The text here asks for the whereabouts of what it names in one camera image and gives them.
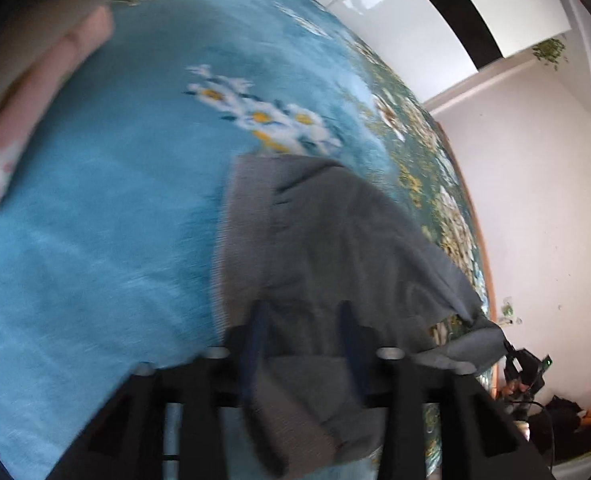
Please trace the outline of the grey sweater garment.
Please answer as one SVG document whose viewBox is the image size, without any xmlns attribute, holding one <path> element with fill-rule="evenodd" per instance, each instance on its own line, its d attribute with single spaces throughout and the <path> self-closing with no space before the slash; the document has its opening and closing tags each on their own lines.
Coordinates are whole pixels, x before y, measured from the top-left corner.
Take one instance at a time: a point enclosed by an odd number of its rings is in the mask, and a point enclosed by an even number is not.
<svg viewBox="0 0 591 480">
<path fill-rule="evenodd" d="M 246 426 L 274 479 L 367 457 L 384 414 L 359 405 L 339 307 L 382 347 L 479 374 L 505 352 L 466 275 L 405 210 L 333 160 L 242 155 L 218 230 L 214 309 L 225 328 L 265 301 L 268 342 Z"/>
</svg>

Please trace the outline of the teal floral bed blanket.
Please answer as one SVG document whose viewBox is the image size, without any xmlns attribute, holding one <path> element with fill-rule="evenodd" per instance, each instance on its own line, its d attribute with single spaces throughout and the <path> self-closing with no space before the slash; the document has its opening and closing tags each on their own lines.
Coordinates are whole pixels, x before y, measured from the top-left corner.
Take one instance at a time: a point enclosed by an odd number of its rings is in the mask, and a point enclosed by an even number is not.
<svg viewBox="0 0 591 480">
<path fill-rule="evenodd" d="M 43 479 L 128 369 L 216 335 L 216 223 L 240 154 L 328 156 L 487 293 L 437 124 L 314 0 L 116 0 L 0 204 L 0 461 Z"/>
</svg>

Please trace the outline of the green potted plant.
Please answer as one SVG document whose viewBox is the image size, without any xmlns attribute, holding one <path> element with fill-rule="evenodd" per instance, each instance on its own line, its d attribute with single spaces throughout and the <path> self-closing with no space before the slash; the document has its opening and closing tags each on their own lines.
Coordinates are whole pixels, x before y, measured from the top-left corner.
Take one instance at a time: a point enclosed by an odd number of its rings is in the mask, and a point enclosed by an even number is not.
<svg viewBox="0 0 591 480">
<path fill-rule="evenodd" d="M 568 62 L 567 46 L 559 38 L 549 38 L 531 47 L 533 56 L 544 66 L 559 70 L 561 63 Z"/>
</svg>

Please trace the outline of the white wardrobe with black band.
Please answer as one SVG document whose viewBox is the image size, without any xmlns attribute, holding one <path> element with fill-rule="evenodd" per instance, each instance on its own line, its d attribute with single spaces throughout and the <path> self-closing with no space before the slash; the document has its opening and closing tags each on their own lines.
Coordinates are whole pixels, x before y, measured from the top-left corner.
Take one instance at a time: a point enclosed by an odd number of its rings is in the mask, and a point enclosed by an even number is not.
<svg viewBox="0 0 591 480">
<path fill-rule="evenodd" d="M 571 25 L 560 0 L 316 0 L 429 101 Z"/>
</svg>

